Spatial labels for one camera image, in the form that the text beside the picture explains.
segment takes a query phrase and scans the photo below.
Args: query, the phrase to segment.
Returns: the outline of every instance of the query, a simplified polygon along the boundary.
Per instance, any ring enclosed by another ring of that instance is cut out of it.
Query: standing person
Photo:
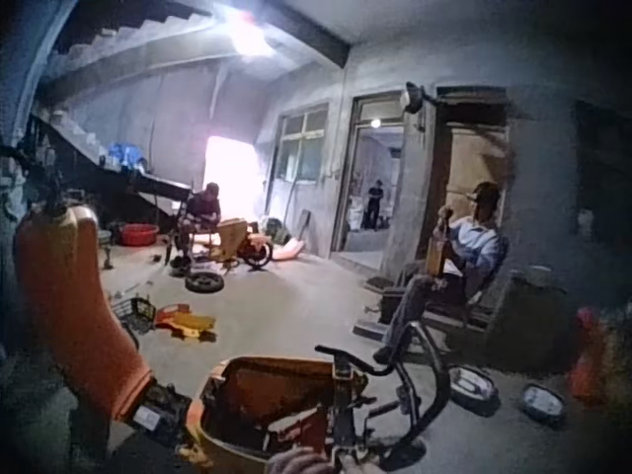
[[[423,262],[407,265],[398,276],[397,283],[405,285],[406,291],[384,335],[384,347],[373,355],[376,362],[385,364],[390,360],[404,328],[422,317],[429,301],[464,303],[498,264],[500,237],[494,222],[500,198],[498,186],[481,183],[467,197],[472,214],[449,226],[448,241],[443,247],[446,254],[443,276],[425,275]],[[439,211],[436,229],[442,226],[445,217],[444,207]]]
[[[183,257],[189,256],[190,234],[194,232],[214,232],[221,220],[219,206],[219,186],[208,183],[201,193],[193,195],[187,201],[187,212],[178,223],[176,245]]]
[[[384,198],[382,181],[377,180],[375,186],[368,190],[368,205],[366,206],[366,226],[368,229],[377,230],[377,217],[379,217],[379,202]]]

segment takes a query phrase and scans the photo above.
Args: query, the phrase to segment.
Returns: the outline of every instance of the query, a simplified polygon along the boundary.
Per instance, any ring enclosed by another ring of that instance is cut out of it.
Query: window
[[[277,178],[318,181],[326,122],[327,108],[283,118],[276,156]]]

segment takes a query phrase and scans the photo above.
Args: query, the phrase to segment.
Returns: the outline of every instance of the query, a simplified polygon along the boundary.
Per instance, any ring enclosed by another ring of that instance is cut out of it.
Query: shoe
[[[388,364],[392,355],[393,350],[385,346],[382,349],[378,350],[375,354],[373,354],[373,360],[381,365],[386,365]]]

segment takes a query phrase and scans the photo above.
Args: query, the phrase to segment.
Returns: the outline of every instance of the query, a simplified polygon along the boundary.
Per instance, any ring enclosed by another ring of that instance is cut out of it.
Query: wall
[[[571,40],[533,31],[472,25],[469,31],[451,33],[450,29],[443,28],[439,33],[423,32],[381,43],[366,43],[352,49],[348,66],[342,73],[305,68],[277,81],[276,96],[259,135],[261,143],[274,140],[280,115],[319,102],[330,104],[322,178],[316,185],[297,186],[289,206],[290,223],[303,207],[314,213],[310,249],[324,257],[330,251],[353,97],[399,90],[407,80],[423,84],[431,92],[435,87],[463,85],[498,86],[512,91],[516,105],[511,121],[515,178],[510,185],[512,196],[508,202],[506,231],[513,250],[507,267],[520,268],[533,263],[550,265],[574,295],[587,294],[584,290],[591,289],[592,295],[585,301],[615,299],[605,283],[594,281],[598,274],[593,272],[597,267],[608,273],[606,262],[609,259],[603,264],[592,259],[591,265],[584,265],[579,255],[588,258],[590,251],[575,242],[571,230],[577,186],[571,105],[579,98],[621,112],[629,111],[629,95],[618,94],[626,90],[626,78],[595,51]],[[416,163],[411,163],[411,155],[404,153],[402,176],[413,168],[418,173],[428,169],[427,163],[421,163],[428,161],[426,138],[420,138],[421,148],[413,147]],[[410,224],[420,218],[416,209],[424,205],[425,199],[414,194],[419,194],[427,184],[420,184],[423,177],[419,175],[412,180],[399,202],[411,206],[396,216],[391,234],[396,229],[410,234],[409,230],[415,228]],[[284,202],[286,197],[286,184],[274,188],[273,203]],[[416,248],[411,239],[412,234],[398,236],[395,239],[398,245],[393,247],[410,241],[409,245]],[[388,275],[410,259],[414,250],[397,249],[395,254],[396,265],[387,269]]]
[[[210,61],[163,70],[62,106],[105,145],[134,143],[155,175],[200,189],[208,138],[253,143],[266,104],[266,83],[224,66]]]

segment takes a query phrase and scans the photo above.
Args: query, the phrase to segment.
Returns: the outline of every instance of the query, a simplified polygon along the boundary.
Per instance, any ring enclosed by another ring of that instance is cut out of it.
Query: wheel
[[[224,278],[212,272],[199,272],[185,278],[185,287],[194,293],[216,293],[224,287]]]
[[[273,259],[273,244],[267,242],[261,249],[256,250],[252,245],[244,252],[243,259],[253,269],[259,270],[265,267]]]

